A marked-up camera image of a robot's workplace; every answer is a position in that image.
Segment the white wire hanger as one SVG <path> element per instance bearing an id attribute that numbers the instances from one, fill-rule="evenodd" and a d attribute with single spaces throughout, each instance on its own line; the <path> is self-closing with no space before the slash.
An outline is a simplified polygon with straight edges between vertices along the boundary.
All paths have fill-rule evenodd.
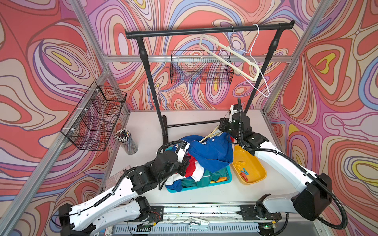
<path id="1" fill-rule="evenodd" d="M 254 67 L 254 70 L 256 71 L 256 75 L 255 75 L 256 79 L 253 81 L 251 79 L 248 79 L 244 75 L 242 75 L 242 77 L 252 86 L 253 89 L 256 89 L 256 92 L 261 94 L 263 97 L 268 98 L 270 96 L 270 89 L 269 89 L 267 80 L 265 79 L 263 72 L 262 72 L 261 68 L 259 67 L 256 59 L 252 56 L 253 47 L 254 47 L 256 40 L 259 37 L 259 33 L 260 33 L 259 25 L 253 24 L 253 26 L 257 27 L 258 32 L 257 32 L 257 35 L 254 37 L 252 45 L 249 48 L 246 47 L 244 50 L 241 47 L 240 48 L 233 48 L 233 50 L 236 51 L 240 55 L 248 55 L 250 57 L 250 59 L 252 59 L 253 67 Z M 258 79 L 259 76 L 261 76 L 261 79 L 265 84 L 266 93 L 264 93 L 264 92 L 262 92 L 258 89 L 257 79 Z"/>

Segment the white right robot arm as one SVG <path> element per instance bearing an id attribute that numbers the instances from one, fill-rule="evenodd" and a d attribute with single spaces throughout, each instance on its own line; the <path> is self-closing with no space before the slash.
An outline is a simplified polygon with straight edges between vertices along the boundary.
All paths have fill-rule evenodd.
<path id="1" fill-rule="evenodd" d="M 273 167 L 295 189 L 289 194 L 265 194 L 257 201 L 258 210 L 262 213 L 298 213 L 309 221 L 318 220 L 336 230 L 347 227 L 347 213 L 332 192 L 332 180 L 327 174 L 319 175 L 303 167 L 277 149 L 265 136 L 252 131 L 250 119 L 245 113 L 220 119 L 219 130 L 231 135 L 243 150 Z M 340 211 L 339 224 L 332 224 L 320 217 L 331 203 L 335 203 Z"/>

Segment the metal hanger of teal jacket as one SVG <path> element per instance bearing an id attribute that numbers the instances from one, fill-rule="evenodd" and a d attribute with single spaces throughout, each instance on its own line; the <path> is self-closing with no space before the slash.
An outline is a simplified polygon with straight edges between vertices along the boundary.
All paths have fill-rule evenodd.
<path id="1" fill-rule="evenodd" d="M 204 41 L 211 42 L 212 44 L 214 44 L 215 46 L 217 46 L 218 48 L 220 48 L 220 51 L 218 53 L 216 53 L 215 51 L 211 51 L 210 49 L 208 49 L 207 46 L 204 45 L 204 43 L 203 43 Z M 248 58 L 248 57 L 245 57 L 244 55 L 238 54 L 236 51 L 233 50 L 232 47 L 223 45 L 219 41 L 213 39 L 211 36 L 208 36 L 206 34 L 202 34 L 200 36 L 200 38 L 199 38 L 199 46 L 200 46 L 201 50 L 205 51 L 210 56 L 216 58 L 220 62 L 222 62 L 225 65 L 229 66 L 234 71 L 238 72 L 241 76 L 244 75 L 245 77 L 247 77 L 248 79 L 251 79 L 253 81 L 256 79 L 255 76 L 253 77 L 250 73 L 246 73 L 243 70 L 239 69 L 231 61 L 231 57 L 236 57 L 242 63 L 246 63 L 249 66 L 253 67 L 253 62 L 252 62 L 252 59 L 250 59 L 250 57 Z"/>

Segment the teal green jacket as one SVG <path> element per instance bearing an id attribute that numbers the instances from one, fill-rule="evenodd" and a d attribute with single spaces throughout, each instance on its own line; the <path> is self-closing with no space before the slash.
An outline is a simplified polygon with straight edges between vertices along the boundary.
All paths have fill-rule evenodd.
<path id="1" fill-rule="evenodd" d="M 218 170 L 217 172 L 210 172 L 205 170 L 203 176 L 199 181 L 195 181 L 192 177 L 181 180 L 181 186 L 183 188 L 189 187 L 207 187 L 214 183 L 226 182 L 229 179 L 227 168 Z"/>

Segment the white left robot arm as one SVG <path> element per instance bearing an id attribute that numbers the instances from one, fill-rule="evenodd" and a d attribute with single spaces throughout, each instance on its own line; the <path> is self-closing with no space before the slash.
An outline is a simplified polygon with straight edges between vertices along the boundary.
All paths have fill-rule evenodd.
<path id="1" fill-rule="evenodd" d="M 109 190 L 78 205 L 65 204 L 58 218 L 62 236 L 93 236 L 123 221 L 143 221 L 151 207 L 144 193 L 161 188 L 174 174 L 185 176 L 190 159 L 184 150 L 167 150 L 144 165 L 126 170 Z"/>

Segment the red clothespin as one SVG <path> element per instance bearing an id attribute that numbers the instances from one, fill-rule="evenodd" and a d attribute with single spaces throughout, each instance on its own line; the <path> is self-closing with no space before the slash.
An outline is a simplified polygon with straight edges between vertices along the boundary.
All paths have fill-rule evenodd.
<path id="1" fill-rule="evenodd" d="M 245 182 L 248 182 L 249 181 L 249 179 L 248 179 L 248 177 L 245 175 L 245 173 L 240 173 L 240 176 L 242 177 L 242 179 L 245 181 Z"/>

